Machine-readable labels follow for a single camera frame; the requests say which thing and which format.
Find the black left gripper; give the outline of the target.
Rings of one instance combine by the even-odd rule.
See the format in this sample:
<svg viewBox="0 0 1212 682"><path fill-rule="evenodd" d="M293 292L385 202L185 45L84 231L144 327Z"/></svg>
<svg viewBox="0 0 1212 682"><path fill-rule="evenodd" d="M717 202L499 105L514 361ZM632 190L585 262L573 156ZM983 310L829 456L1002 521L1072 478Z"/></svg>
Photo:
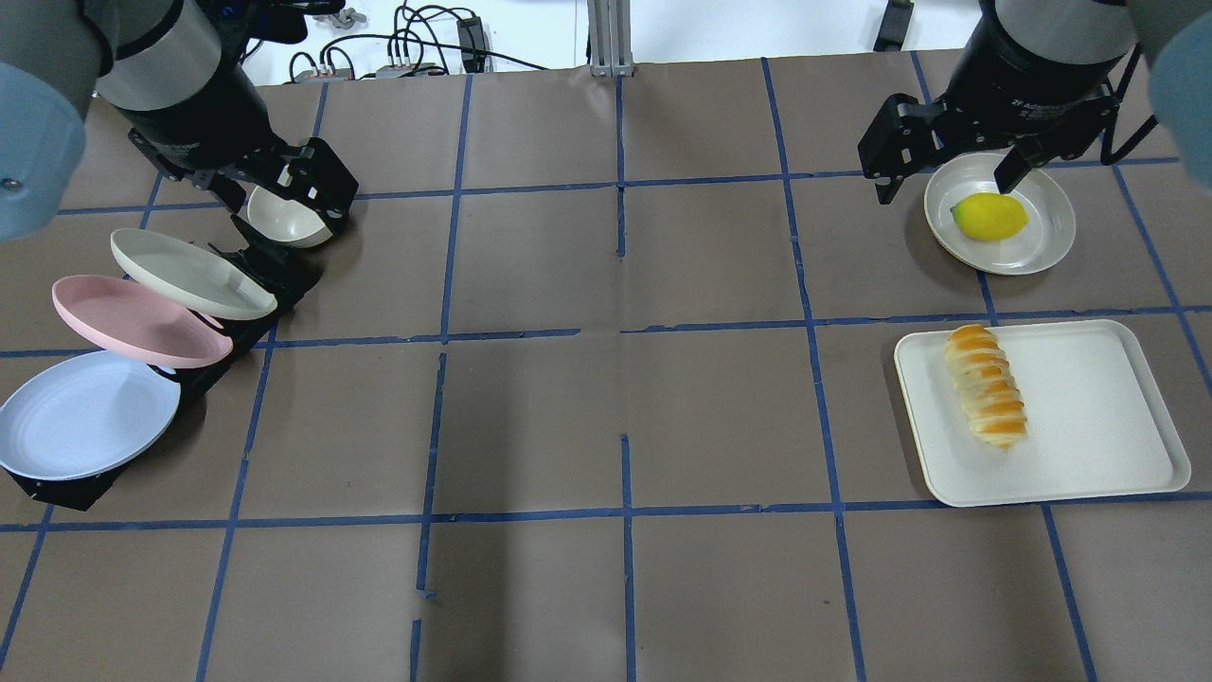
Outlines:
<svg viewBox="0 0 1212 682"><path fill-rule="evenodd" d="M207 191L230 213L240 213L245 206L248 183L303 204L318 214L333 237L347 233L359 183L333 147L319 137L308 138L301 147L290 147L276 137L261 150L215 170L188 170L136 128L128 131L127 138L168 180L187 182Z"/></svg>

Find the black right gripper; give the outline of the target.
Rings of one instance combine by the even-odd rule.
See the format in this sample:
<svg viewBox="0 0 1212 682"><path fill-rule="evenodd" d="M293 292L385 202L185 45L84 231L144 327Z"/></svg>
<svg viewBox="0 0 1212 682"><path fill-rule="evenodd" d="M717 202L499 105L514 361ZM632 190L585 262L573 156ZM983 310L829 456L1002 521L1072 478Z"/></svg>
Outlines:
<svg viewBox="0 0 1212 682"><path fill-rule="evenodd" d="M861 170L880 206L890 206L908 177L939 168L966 153L1005 150L994 170L997 191L1010 195L1027 174L1056 159L1074 160L1116 120L1117 96L1104 81L1069 111L1044 122L996 121L962 111L944 97L932 103L910 94L884 101L858 143Z"/></svg>

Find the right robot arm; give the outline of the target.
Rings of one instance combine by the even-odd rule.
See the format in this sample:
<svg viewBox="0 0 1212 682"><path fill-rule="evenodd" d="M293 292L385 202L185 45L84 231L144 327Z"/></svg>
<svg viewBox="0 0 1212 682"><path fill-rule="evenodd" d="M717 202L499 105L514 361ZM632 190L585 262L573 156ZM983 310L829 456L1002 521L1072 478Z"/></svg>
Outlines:
<svg viewBox="0 0 1212 682"><path fill-rule="evenodd" d="M1103 139L1117 164L1154 128L1166 128L1187 176L1210 189L1210 22L1207 1L983 1L947 90L922 104L884 101L858 143L861 167L887 206L905 178L957 155L1005 150L995 187L1082 156ZM1113 150L1121 88L1111 70L1147 61L1151 118Z"/></svg>

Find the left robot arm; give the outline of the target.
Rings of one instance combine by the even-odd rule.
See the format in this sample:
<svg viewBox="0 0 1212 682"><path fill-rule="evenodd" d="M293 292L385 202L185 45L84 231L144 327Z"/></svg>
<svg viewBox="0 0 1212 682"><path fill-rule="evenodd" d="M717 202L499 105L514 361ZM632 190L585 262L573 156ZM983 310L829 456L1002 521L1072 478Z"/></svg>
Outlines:
<svg viewBox="0 0 1212 682"><path fill-rule="evenodd" d="M297 44L342 1L5 1L1 6L2 237L32 236L61 210L85 151L95 96L170 180L231 212L246 185L345 229L358 182L318 137L291 144L242 71L251 40Z"/></svg>

